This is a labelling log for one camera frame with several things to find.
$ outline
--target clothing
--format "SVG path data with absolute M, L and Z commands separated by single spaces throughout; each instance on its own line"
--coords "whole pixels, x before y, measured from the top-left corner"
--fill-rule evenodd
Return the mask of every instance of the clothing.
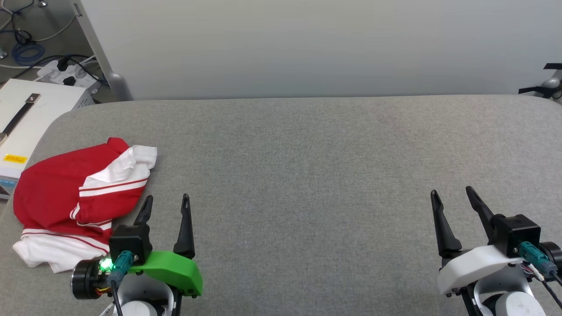
M 24 225 L 13 249 L 29 267 L 47 262 L 55 273 L 106 255 L 112 220 L 135 208 L 156 156 L 155 147 L 110 138 L 26 169 L 13 196 Z

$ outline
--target teal connector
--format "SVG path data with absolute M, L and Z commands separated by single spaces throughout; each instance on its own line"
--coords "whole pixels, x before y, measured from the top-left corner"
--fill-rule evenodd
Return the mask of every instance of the teal connector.
M 133 266 L 133 253 L 129 250 L 125 250 L 119 254 L 115 264 L 111 268 L 111 273 L 107 277 L 107 284 L 110 285 L 112 281 L 115 281 L 117 287 L 123 281 L 123 278 L 127 274 L 127 271 Z
M 532 243 L 524 241 L 519 245 L 519 255 L 532 263 L 545 276 L 553 276 L 558 271 L 554 263 Z

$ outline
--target red stripe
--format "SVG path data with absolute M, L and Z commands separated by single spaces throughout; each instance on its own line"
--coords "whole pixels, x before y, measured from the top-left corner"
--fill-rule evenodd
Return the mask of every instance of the red stripe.
M 80 192 L 84 192 L 84 191 L 95 191 L 95 190 L 113 188 L 113 187 L 118 187 L 118 186 L 124 186 L 124 185 L 126 185 L 126 184 L 133 184 L 133 183 L 137 183 L 137 182 L 143 182 L 144 180 L 148 180 L 148 178 L 146 178 L 146 179 L 141 179 L 141 180 L 136 180 L 136 181 L 131 181 L 131 182 L 126 182 L 126 183 L 114 184 L 113 186 L 107 186 L 107 187 L 91 188 L 91 189 L 81 189 Z
M 87 242 L 87 241 L 81 240 L 80 238 L 77 238 L 77 237 L 66 236 L 66 235 L 57 235 L 57 234 L 49 234 L 49 233 L 24 233 L 24 234 L 21 234 L 21 235 L 23 236 L 23 235 L 27 235 L 27 234 L 51 235 L 51 236 L 57 236 L 57 237 L 72 238 L 72 239 L 76 239 L 76 240 L 78 240 L 78 241 L 81 241 L 81 242 L 83 242 L 83 243 L 85 243 L 85 244 L 87 244 L 87 245 L 90 245 L 90 246 L 92 246 L 92 247 L 94 247 L 94 248 L 100 249 L 101 251 L 104 251 L 104 252 L 107 254 L 107 250 L 105 250 L 105 249 L 103 249 L 103 248 L 100 248 L 100 247 L 98 247 L 98 246 L 95 246 L 95 245 L 93 245 L 93 244 L 91 244 L 91 243 L 89 243 L 89 242 Z

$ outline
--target green led light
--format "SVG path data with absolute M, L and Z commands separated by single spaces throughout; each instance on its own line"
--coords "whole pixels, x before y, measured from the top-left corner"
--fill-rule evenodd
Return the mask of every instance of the green led light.
M 111 271 L 111 268 L 113 268 L 113 262 L 111 262 L 111 258 L 105 258 L 105 259 L 101 260 L 99 262 L 99 267 L 103 271 Z

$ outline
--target yellow label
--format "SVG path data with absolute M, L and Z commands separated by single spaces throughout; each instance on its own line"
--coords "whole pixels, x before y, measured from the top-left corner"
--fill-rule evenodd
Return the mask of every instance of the yellow label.
M 27 160 L 27 157 L 16 155 L 6 155 L 6 157 L 4 157 L 4 161 L 15 162 L 17 164 L 24 164 Z

